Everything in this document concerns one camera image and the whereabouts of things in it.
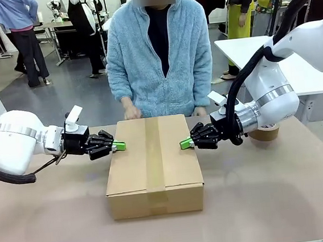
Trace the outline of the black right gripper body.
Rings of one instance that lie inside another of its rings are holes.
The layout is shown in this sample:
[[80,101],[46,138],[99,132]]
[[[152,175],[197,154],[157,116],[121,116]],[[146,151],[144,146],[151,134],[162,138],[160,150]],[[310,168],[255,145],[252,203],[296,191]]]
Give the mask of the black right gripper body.
[[218,131],[221,140],[233,142],[233,129],[228,123],[226,115],[220,114],[217,110],[210,113],[210,120],[214,128]]

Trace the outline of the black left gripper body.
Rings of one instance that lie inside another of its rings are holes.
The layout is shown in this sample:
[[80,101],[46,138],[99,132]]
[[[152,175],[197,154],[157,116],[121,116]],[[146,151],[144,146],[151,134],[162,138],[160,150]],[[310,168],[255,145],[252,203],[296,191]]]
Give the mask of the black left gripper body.
[[75,132],[64,131],[62,133],[63,150],[67,155],[84,155],[86,153],[85,144],[89,139],[89,127],[80,125]]

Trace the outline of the person's right hand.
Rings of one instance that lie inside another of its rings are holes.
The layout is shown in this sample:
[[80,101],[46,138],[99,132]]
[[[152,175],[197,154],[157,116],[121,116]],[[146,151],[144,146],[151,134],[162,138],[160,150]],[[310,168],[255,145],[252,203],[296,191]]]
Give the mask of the person's right hand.
[[142,118],[141,111],[132,103],[124,105],[124,111],[125,120],[137,120],[139,118]]

